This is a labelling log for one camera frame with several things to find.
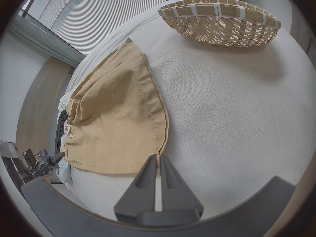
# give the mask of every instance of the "woven bamboo basket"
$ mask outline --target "woven bamboo basket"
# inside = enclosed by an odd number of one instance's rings
[[[238,0],[183,0],[158,13],[177,32],[214,45],[263,45],[281,28],[271,13]]]

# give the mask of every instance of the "wooden panel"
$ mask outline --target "wooden panel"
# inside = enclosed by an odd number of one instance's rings
[[[35,77],[22,105],[16,131],[16,147],[22,153],[31,149],[36,155],[48,148],[49,125],[61,86],[71,66],[50,57]]]

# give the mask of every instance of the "mattress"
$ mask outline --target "mattress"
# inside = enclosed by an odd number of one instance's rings
[[[237,206],[275,175],[297,184],[316,148],[316,72],[306,53],[282,28],[262,47],[206,45],[170,28],[157,13],[160,6],[124,23],[86,56],[59,111],[129,37],[145,53],[168,110],[164,154],[204,205],[202,219]],[[116,220],[113,206],[136,174],[60,165],[72,193],[91,211]]]

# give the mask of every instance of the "stitched seam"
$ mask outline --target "stitched seam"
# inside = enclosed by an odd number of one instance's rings
[[[136,75],[136,78],[137,78],[137,81],[138,81],[139,87],[140,87],[140,89],[141,89],[141,91],[142,91],[142,93],[143,93],[144,99],[145,99],[145,101],[146,101],[146,104],[147,104],[147,106],[148,106],[149,112],[150,112],[151,117],[152,117],[152,119],[153,119],[153,123],[154,123],[154,131],[155,131],[155,150],[157,151],[157,141],[156,141],[156,125],[155,125],[155,119],[154,119],[154,116],[153,116],[153,114],[152,114],[152,112],[151,112],[151,109],[150,109],[150,107],[149,107],[149,104],[148,104],[148,102],[147,102],[147,99],[146,99],[146,97],[145,97],[145,94],[144,94],[143,88],[142,88],[142,86],[140,85],[140,82],[139,82],[139,79],[138,79],[138,76],[137,76],[137,73],[136,73],[136,70],[135,70],[134,63],[133,63],[133,62],[132,62],[132,65],[133,65],[134,73],[135,73],[135,75]]]

